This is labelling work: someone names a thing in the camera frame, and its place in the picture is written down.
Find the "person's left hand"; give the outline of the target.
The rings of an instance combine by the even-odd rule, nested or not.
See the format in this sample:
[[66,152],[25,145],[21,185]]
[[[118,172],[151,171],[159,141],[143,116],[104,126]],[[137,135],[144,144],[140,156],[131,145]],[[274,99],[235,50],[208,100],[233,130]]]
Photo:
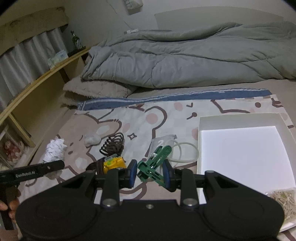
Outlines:
[[1,188],[1,219],[7,230],[12,230],[13,223],[16,223],[19,196],[20,192],[16,186]]

